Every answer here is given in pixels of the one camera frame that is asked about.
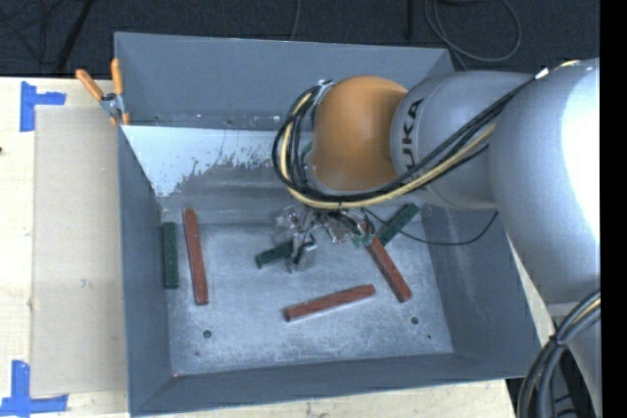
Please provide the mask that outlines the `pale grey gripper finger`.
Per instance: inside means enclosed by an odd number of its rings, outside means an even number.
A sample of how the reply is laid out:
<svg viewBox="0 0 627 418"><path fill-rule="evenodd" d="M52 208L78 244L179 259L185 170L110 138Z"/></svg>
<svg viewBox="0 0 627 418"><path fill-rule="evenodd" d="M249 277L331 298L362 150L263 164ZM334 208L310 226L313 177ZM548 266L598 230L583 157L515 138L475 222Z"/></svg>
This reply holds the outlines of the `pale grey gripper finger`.
<svg viewBox="0 0 627 418"><path fill-rule="evenodd" d="M295 248L287 259L287 271L296 273L311 268L314 265L317 244L302 244Z"/></svg>
<svg viewBox="0 0 627 418"><path fill-rule="evenodd" d="M293 247L293 241L296 235L296 229L293 225L275 225L271 237L275 246L287 245Z"/></svg>

